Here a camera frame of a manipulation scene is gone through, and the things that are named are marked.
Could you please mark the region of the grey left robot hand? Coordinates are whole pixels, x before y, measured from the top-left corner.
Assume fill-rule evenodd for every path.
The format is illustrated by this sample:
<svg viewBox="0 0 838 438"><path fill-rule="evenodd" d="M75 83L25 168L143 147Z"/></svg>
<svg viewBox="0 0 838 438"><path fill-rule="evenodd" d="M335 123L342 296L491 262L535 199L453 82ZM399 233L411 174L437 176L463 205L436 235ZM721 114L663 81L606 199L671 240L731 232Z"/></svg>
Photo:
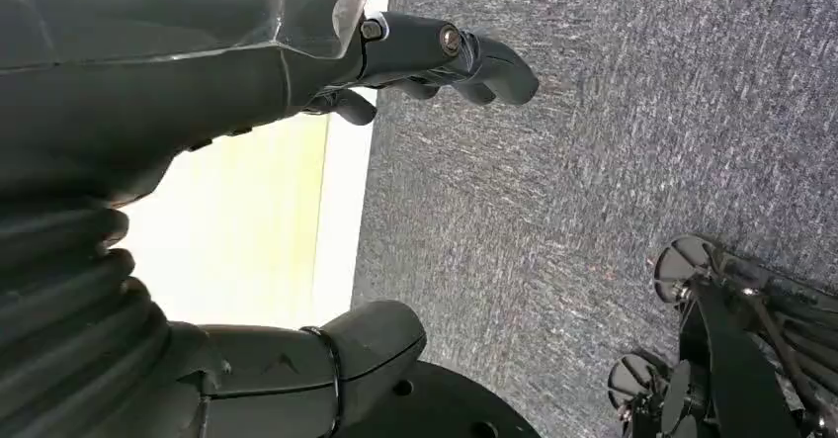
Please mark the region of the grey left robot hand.
<svg viewBox="0 0 838 438"><path fill-rule="evenodd" d="M507 45L366 0L1 0L5 437L532 437L421 360L407 305L318 327L170 320L133 275L125 205L181 153L294 115L363 126L360 89L521 106Z"/></svg>

